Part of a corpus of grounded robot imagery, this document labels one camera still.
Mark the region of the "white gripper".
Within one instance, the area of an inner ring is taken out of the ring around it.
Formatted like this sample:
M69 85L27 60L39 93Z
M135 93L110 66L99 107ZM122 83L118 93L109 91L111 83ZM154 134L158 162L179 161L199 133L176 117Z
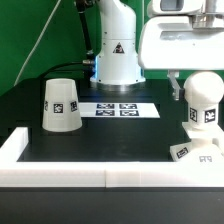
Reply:
M151 0L139 42L145 70L169 70L172 96L181 100L177 70L224 70L224 0Z

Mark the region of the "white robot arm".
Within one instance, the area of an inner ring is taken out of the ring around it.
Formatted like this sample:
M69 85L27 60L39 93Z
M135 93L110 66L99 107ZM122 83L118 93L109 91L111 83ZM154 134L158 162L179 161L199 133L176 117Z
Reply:
M101 51L94 87L126 91L144 70L166 70L176 100L181 70L224 70L224 0L151 0L149 20L135 38L136 15L120 0L98 0Z

